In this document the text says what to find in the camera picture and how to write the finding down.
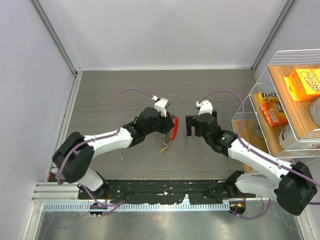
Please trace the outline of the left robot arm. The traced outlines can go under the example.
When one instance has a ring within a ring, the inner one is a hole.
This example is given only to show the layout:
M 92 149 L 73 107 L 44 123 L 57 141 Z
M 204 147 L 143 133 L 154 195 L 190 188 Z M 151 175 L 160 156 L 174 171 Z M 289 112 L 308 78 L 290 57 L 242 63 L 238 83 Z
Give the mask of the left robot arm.
M 97 171 L 90 169 L 95 157 L 134 147 L 155 132 L 163 135 L 172 132 L 175 135 L 178 125 L 179 120 L 173 114 L 167 112 L 163 116 L 155 108 L 147 107 L 132 122 L 118 130 L 87 136 L 73 132 L 52 156 L 52 162 L 58 169 L 57 183 L 78 183 L 82 191 L 101 199 L 107 194 L 108 184 Z

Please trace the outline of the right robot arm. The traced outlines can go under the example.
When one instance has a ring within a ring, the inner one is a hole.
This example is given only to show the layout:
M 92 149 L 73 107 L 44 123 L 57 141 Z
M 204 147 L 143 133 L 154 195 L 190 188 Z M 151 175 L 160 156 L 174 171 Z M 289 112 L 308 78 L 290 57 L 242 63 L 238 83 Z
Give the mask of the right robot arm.
M 306 164 L 283 161 L 254 147 L 236 133 L 221 129 L 216 112 L 187 115 L 186 135 L 202 137 L 216 153 L 250 165 L 262 177 L 235 171 L 228 179 L 227 193 L 232 197 L 254 194 L 277 201 L 288 213 L 299 216 L 318 193 L 317 183 Z

